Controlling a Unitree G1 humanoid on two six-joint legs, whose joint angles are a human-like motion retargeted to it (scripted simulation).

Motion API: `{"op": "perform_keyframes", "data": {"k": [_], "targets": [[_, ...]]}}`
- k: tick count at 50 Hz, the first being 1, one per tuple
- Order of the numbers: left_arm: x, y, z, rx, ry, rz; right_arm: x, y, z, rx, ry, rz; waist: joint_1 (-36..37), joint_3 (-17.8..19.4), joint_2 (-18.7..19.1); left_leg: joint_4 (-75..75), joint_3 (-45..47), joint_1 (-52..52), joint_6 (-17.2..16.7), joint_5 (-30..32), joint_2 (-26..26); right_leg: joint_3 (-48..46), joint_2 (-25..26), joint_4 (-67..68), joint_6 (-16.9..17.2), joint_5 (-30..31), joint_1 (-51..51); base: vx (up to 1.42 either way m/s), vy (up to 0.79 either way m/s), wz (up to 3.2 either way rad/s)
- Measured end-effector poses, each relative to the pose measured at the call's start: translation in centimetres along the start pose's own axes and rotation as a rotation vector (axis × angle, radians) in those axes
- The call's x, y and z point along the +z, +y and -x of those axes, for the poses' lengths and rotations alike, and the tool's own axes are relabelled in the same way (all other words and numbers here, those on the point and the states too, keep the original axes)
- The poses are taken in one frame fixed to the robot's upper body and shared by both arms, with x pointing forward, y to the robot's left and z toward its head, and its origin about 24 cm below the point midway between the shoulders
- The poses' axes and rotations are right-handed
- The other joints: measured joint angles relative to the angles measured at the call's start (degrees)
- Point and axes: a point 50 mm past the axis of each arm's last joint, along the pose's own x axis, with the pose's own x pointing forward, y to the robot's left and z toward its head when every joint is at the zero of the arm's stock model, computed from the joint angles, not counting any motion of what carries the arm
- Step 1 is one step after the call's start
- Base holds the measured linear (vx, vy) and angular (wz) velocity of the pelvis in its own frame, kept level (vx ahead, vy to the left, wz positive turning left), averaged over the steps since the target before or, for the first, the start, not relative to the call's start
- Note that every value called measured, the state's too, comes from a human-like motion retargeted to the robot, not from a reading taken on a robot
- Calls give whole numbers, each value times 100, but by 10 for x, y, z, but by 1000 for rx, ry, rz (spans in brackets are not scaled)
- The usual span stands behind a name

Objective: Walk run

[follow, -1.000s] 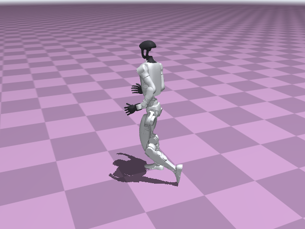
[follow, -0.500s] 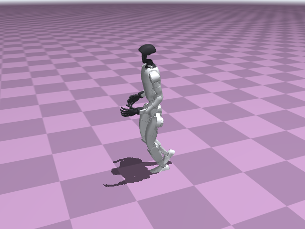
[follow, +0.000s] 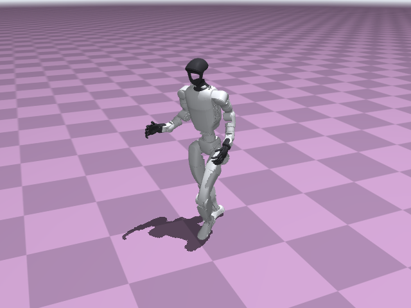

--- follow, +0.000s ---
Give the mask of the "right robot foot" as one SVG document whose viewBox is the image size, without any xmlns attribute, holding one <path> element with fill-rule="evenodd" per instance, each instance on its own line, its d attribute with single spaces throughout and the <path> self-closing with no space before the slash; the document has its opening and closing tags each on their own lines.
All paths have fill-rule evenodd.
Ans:
<svg viewBox="0 0 411 308">
<path fill-rule="evenodd" d="M 216 212 L 214 210 L 212 210 L 211 215 L 214 216 L 214 218 L 216 219 L 220 214 L 222 214 L 223 212 L 225 212 L 225 209 L 222 205 L 219 205 L 219 210 L 217 210 Z M 216 208 L 215 208 L 216 210 Z M 203 220 L 204 222 L 204 220 Z"/>
</svg>

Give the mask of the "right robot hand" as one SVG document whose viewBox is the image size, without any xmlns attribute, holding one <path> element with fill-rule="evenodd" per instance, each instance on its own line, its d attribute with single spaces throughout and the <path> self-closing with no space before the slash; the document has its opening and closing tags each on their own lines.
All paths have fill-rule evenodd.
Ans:
<svg viewBox="0 0 411 308">
<path fill-rule="evenodd" d="M 151 125 L 146 125 L 146 129 L 145 129 L 145 137 L 148 139 L 148 136 L 149 135 L 153 135 L 153 134 L 155 134 L 155 133 L 163 133 L 162 132 L 162 127 L 163 126 L 166 126 L 166 124 L 164 124 L 164 123 L 161 123 L 161 124 L 157 124 L 157 123 L 154 123 L 153 121 L 151 121 Z"/>
</svg>

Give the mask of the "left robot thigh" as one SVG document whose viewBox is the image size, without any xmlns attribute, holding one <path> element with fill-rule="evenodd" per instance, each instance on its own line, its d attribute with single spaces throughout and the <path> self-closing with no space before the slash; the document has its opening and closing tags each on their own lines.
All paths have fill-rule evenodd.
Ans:
<svg viewBox="0 0 411 308">
<path fill-rule="evenodd" d="M 217 145 L 217 147 L 211 152 L 204 168 L 205 171 L 200 185 L 200 190 L 195 199 L 196 204 L 198 204 L 201 207 L 204 207 L 204 202 L 207 201 L 212 191 L 213 185 L 216 182 L 216 179 L 218 178 L 218 176 L 220 176 L 220 173 L 222 171 L 221 165 L 224 165 L 229 161 L 229 154 L 227 153 L 227 156 L 224 158 L 221 164 L 215 165 L 213 162 L 211 162 L 212 160 L 217 159 L 212 159 L 211 157 L 217 156 L 220 153 L 220 151 L 215 152 L 215 150 L 218 150 L 220 148 L 222 147 L 220 145 Z"/>
</svg>

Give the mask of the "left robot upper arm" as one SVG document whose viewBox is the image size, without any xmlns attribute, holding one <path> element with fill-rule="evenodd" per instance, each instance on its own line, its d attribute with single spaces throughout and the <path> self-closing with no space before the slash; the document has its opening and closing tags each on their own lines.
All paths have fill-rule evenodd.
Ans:
<svg viewBox="0 0 411 308">
<path fill-rule="evenodd" d="M 220 105 L 223 112 L 224 121 L 232 121 L 232 109 L 231 102 L 229 101 L 229 95 L 223 90 L 214 90 L 211 94 L 211 99 L 217 104 Z"/>
</svg>

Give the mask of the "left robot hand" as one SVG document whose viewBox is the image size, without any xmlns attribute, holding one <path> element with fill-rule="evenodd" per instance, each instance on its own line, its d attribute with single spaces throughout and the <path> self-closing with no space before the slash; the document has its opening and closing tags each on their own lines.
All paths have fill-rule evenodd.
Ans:
<svg viewBox="0 0 411 308">
<path fill-rule="evenodd" d="M 211 162 L 213 162 L 215 165 L 219 165 L 223 162 L 224 158 L 227 156 L 227 152 L 228 150 L 230 150 L 231 146 L 229 145 L 230 139 L 226 138 L 222 144 L 222 148 L 215 150 L 215 152 L 220 151 L 220 153 L 215 156 L 215 157 L 211 157 L 212 159 L 216 159 L 216 160 L 212 160 Z"/>
</svg>

